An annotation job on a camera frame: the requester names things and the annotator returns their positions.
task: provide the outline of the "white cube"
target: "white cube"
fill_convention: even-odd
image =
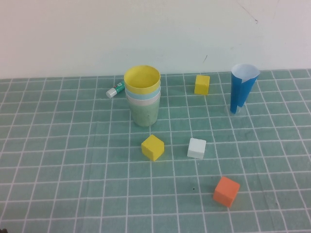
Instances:
[[[190,138],[187,156],[195,159],[203,159],[205,145],[205,140]]]

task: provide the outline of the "yellow cube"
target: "yellow cube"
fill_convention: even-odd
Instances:
[[[199,95],[207,95],[209,88],[209,76],[197,75],[195,80],[194,93]]]
[[[146,157],[155,161],[164,152],[164,142],[152,134],[141,144],[141,151]]]

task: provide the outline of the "blue paper cone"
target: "blue paper cone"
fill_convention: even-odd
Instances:
[[[243,107],[260,71],[253,65],[239,64],[231,70],[230,111],[234,114]]]

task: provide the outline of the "cup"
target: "cup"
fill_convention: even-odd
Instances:
[[[160,98],[161,96],[161,92],[158,92],[156,96],[154,96],[153,98],[151,99],[148,99],[148,100],[137,100],[137,99],[134,99],[132,97],[130,97],[129,95],[126,94],[126,97],[127,97],[127,100],[135,105],[138,105],[138,106],[147,106],[147,105],[150,105],[150,104],[153,104],[154,102],[156,102],[158,100],[158,98]]]
[[[160,87],[160,73],[150,66],[136,66],[125,73],[124,82],[134,94],[150,94]]]
[[[149,100],[149,99],[152,99],[153,97],[155,97],[159,92],[161,91],[161,86],[158,87],[157,90],[155,90],[154,92],[151,92],[150,94],[145,94],[145,95],[142,95],[142,94],[135,94],[131,91],[129,91],[127,88],[125,89],[125,93],[133,98],[133,99],[136,99],[136,100]]]
[[[160,106],[160,97],[158,97],[155,102],[144,106],[134,104],[130,100],[128,102],[133,121],[137,125],[147,127],[156,122]]]
[[[235,65],[231,70],[230,111],[234,114],[242,108],[260,71],[250,64]]]

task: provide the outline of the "block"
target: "block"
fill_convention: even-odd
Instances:
[[[206,141],[190,138],[187,156],[195,159],[203,159]]]
[[[223,176],[215,189],[213,199],[226,207],[231,207],[239,188],[239,183]]]
[[[155,161],[164,152],[164,142],[152,134],[141,144],[141,151],[146,157]]]
[[[198,95],[207,95],[209,88],[209,76],[197,75],[195,80],[194,93]]]

